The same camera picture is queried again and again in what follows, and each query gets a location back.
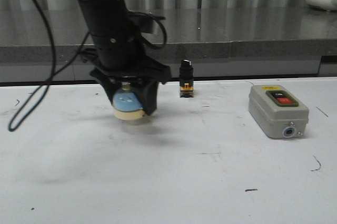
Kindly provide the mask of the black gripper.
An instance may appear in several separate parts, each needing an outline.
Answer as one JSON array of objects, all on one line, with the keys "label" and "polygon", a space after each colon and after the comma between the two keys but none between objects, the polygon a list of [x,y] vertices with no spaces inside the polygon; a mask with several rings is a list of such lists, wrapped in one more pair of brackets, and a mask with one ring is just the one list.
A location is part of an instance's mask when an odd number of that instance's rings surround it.
[{"label": "black gripper", "polygon": [[111,105],[118,83],[129,82],[134,84],[134,93],[147,115],[157,109],[158,83],[165,84],[171,79],[170,67],[147,56],[139,42],[125,48],[112,45],[87,48],[80,56],[83,62],[94,66],[90,76],[102,86]]}]

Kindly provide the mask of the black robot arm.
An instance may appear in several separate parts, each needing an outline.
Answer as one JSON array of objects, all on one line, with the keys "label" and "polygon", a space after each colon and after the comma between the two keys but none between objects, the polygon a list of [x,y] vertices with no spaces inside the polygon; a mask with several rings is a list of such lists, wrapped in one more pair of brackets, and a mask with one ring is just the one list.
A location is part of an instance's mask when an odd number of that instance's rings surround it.
[{"label": "black robot arm", "polygon": [[162,16],[129,11],[125,0],[77,0],[94,47],[80,52],[90,72],[113,100],[124,83],[130,85],[146,115],[157,109],[159,83],[171,79],[171,69],[146,55],[145,47],[161,49],[167,42]]}]

